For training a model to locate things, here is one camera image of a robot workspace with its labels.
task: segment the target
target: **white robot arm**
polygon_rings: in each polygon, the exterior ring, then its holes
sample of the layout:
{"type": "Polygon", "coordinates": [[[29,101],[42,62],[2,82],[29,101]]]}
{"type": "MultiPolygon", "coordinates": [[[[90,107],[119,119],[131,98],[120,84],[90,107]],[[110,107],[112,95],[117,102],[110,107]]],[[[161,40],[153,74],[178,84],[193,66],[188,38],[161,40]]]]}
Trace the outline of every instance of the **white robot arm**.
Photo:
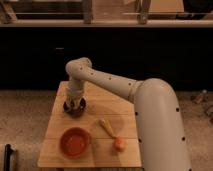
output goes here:
{"type": "Polygon", "coordinates": [[[145,171],[191,171],[180,108],[171,86],[160,79],[136,81],[91,67],[88,58],[67,63],[69,84],[65,108],[77,111],[84,82],[92,82],[134,104],[145,171]]]}

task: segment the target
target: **dark wall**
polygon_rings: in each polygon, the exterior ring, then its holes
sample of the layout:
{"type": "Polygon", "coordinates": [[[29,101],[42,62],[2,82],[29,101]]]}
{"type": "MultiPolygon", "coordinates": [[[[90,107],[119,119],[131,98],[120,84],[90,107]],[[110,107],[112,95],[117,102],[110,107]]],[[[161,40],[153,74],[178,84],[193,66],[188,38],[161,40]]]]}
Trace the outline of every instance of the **dark wall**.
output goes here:
{"type": "Polygon", "coordinates": [[[176,90],[213,90],[212,29],[0,28],[0,33],[0,88],[57,88],[68,79],[65,64],[87,56],[98,70],[162,78],[176,90]]]}

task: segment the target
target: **orange bowl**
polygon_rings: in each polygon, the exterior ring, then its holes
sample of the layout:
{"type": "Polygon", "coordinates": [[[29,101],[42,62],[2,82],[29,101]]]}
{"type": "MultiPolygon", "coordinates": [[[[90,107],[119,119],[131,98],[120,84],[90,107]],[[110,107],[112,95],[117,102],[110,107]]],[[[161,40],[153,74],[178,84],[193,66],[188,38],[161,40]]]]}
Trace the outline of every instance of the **orange bowl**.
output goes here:
{"type": "Polygon", "coordinates": [[[88,149],[90,134],[82,128],[73,127],[64,132],[60,139],[61,152],[68,158],[78,158],[88,149]]]}

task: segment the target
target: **wooden table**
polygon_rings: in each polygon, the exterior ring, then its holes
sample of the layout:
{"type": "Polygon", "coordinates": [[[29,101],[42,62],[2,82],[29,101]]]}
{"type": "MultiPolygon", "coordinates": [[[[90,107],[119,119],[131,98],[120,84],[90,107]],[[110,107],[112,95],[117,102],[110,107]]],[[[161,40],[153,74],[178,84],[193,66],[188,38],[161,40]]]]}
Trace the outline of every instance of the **wooden table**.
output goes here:
{"type": "MultiPolygon", "coordinates": [[[[123,0],[125,5],[135,3],[136,0],[123,0]]],[[[184,12],[183,0],[151,0],[149,12],[177,13],[184,12]]]]}
{"type": "Polygon", "coordinates": [[[42,168],[141,167],[133,105],[87,82],[84,94],[86,109],[83,116],[74,119],[63,111],[67,83],[67,81],[60,83],[38,166],[42,168]],[[127,146],[123,152],[117,152],[113,148],[113,139],[100,126],[100,118],[108,119],[116,135],[125,139],[127,146]],[[59,150],[59,139],[65,130],[75,126],[86,129],[92,136],[92,143],[86,155],[78,159],[68,159],[59,150]]]}

